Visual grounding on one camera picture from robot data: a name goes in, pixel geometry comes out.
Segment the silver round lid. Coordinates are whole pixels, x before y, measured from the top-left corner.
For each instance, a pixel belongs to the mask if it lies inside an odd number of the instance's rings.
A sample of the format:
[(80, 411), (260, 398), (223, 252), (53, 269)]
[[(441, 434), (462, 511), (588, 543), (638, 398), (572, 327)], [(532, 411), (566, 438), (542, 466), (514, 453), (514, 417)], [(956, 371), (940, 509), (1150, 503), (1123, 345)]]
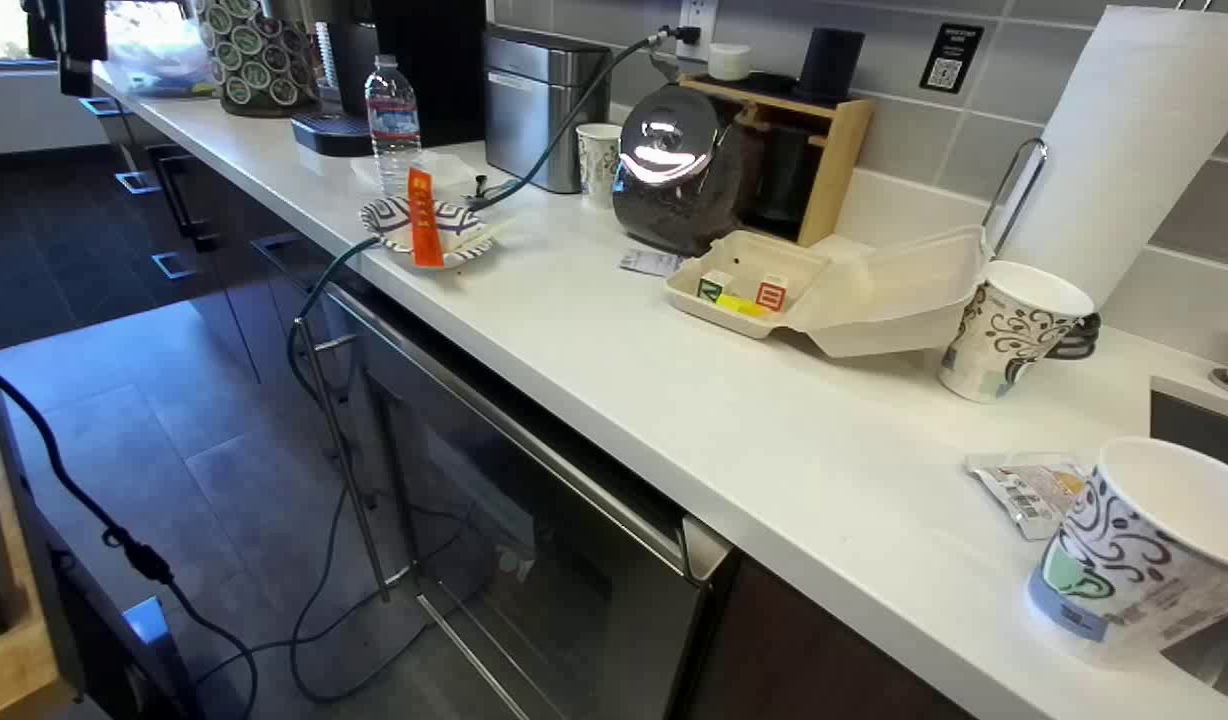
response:
[(618, 122), (618, 168), (647, 188), (678, 183), (710, 165), (717, 107), (688, 87), (643, 97)]

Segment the clear plastic water bottle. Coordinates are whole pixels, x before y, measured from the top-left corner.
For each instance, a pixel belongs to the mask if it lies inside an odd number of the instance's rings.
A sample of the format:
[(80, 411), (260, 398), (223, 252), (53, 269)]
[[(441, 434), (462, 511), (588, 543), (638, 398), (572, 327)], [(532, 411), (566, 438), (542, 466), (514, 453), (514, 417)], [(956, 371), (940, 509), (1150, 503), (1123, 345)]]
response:
[(408, 188), (408, 168), (418, 161), (418, 103), (398, 58), (389, 52), (372, 58), (364, 79), (364, 120), (381, 165), (381, 188), (396, 199)]

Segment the white paper card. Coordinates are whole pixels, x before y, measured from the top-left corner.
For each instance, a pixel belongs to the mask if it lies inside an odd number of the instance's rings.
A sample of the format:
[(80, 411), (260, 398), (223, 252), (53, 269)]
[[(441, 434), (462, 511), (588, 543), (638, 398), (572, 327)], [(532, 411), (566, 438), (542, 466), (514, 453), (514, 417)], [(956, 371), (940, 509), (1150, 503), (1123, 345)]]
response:
[(658, 247), (629, 247), (618, 269), (638, 276), (672, 276), (682, 258)]

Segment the yellow block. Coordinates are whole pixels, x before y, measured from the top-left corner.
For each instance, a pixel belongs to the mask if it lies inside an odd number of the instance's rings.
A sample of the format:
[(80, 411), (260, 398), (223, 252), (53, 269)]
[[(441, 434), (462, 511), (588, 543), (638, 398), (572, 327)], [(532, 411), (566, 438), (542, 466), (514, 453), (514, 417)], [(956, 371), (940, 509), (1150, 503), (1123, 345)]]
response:
[(763, 320), (769, 316), (769, 307), (758, 307), (757, 298), (731, 297), (731, 291), (720, 291), (717, 307), (731, 313), (731, 316), (748, 316), (748, 320)]

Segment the white red letter block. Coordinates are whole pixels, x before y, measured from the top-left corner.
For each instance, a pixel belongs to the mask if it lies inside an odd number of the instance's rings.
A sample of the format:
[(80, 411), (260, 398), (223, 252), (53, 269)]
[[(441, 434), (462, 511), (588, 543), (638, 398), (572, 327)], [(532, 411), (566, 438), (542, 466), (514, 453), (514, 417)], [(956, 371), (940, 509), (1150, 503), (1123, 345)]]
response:
[(789, 307), (789, 289), (783, 285), (757, 285), (757, 307), (763, 313), (783, 313)]

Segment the glass jar of coffee beans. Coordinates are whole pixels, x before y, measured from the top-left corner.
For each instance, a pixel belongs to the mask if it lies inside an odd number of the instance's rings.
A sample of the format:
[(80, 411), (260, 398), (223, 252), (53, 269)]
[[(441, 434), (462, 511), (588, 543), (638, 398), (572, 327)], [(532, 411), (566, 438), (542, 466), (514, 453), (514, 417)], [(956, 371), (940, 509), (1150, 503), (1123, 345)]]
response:
[(743, 137), (720, 127), (710, 165), (678, 183), (647, 188), (622, 168), (612, 180), (612, 210), (633, 239), (675, 254), (702, 254), (717, 236), (736, 228), (743, 188)]

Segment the patterned paper plate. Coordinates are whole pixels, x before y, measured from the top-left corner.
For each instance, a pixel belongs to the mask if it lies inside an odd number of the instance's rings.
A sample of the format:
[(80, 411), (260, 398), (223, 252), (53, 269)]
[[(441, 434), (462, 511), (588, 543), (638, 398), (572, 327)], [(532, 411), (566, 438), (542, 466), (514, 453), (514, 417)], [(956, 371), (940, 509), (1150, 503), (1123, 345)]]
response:
[[(413, 239), (413, 210), (403, 199), (372, 199), (358, 210), (358, 218), (367, 223), (367, 230), (381, 239), (389, 254), (418, 270), (414, 239)], [(452, 199), (431, 205), (431, 228), (441, 239), (434, 270), (456, 270), (462, 265), (492, 254), (502, 236), (502, 218), (479, 218)]]

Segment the small paper cup by canister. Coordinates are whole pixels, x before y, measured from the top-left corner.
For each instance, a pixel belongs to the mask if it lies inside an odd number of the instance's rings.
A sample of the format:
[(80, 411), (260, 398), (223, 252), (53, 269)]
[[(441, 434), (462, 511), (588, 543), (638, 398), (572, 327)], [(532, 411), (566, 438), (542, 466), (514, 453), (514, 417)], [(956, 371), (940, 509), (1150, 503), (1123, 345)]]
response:
[(579, 122), (579, 188), (588, 205), (612, 205), (612, 180), (618, 168), (618, 127), (614, 122)]

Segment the orange stir sticks packet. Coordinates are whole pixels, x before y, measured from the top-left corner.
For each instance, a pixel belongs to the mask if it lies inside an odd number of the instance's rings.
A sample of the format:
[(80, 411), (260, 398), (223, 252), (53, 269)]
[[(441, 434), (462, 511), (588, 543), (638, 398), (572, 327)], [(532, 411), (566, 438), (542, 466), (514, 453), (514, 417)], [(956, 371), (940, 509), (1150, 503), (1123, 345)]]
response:
[(434, 223), (434, 190), (424, 168), (408, 168), (408, 236), (413, 236), (413, 265), (414, 269), (443, 269), (443, 245)]

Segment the beige takeout clamshell container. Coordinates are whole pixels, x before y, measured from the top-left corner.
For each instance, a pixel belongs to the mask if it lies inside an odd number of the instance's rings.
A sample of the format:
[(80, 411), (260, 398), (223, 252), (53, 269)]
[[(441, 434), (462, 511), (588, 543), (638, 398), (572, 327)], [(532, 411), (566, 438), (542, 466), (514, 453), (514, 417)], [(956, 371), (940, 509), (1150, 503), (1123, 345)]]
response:
[[(666, 298), (695, 320), (751, 341), (800, 333), (832, 361), (934, 353), (956, 334), (979, 269), (976, 228), (899, 245), (852, 236), (789, 245), (758, 230), (729, 230), (702, 254), (675, 269)], [(748, 320), (717, 307), (720, 291), (757, 298), (758, 279), (789, 289), (783, 313)]]

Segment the black Keurig coffee maker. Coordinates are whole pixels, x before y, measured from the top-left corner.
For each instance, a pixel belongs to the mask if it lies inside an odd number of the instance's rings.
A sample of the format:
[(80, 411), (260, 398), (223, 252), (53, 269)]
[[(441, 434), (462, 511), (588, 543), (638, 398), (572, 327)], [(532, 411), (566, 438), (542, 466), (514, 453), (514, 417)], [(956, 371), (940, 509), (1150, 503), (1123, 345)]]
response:
[(418, 145), (485, 137), (485, 0), (303, 0), (319, 98), (290, 137), (319, 154), (367, 154), (364, 76), (390, 54), (414, 87)]

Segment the patterned paper cup near towel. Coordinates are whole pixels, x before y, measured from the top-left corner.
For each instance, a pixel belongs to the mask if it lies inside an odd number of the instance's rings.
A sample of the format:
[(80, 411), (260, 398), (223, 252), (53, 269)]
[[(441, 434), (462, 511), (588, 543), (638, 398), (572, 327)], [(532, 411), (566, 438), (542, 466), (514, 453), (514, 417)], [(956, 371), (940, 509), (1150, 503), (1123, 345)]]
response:
[(1000, 398), (1092, 313), (1072, 279), (993, 258), (940, 357), (940, 384), (964, 398)]

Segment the crumpled snack wrapper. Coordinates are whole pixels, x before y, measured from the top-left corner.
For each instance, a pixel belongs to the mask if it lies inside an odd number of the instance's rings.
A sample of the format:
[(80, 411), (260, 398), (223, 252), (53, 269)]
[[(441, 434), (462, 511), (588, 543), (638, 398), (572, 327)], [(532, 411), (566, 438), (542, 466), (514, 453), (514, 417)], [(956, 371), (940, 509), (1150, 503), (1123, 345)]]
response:
[(1074, 457), (966, 457), (964, 471), (1027, 543), (1046, 540), (1092, 480), (1092, 466)]

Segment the coffee pod carousel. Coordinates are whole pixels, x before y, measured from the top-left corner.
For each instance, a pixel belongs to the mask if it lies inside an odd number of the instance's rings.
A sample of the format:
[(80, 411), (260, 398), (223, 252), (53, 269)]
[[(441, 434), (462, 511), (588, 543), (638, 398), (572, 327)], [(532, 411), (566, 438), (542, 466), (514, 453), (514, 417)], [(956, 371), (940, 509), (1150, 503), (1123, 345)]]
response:
[(290, 117), (316, 103), (303, 0), (196, 0), (218, 107)]

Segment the white paper towel roll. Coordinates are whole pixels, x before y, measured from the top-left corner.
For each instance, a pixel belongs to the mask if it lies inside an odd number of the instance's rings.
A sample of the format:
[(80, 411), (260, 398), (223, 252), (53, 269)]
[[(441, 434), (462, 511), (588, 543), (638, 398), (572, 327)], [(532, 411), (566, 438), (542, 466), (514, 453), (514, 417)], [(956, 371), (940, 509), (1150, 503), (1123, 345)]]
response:
[(1228, 137), (1228, 11), (1106, 3), (1039, 140), (1005, 258), (1106, 302)]

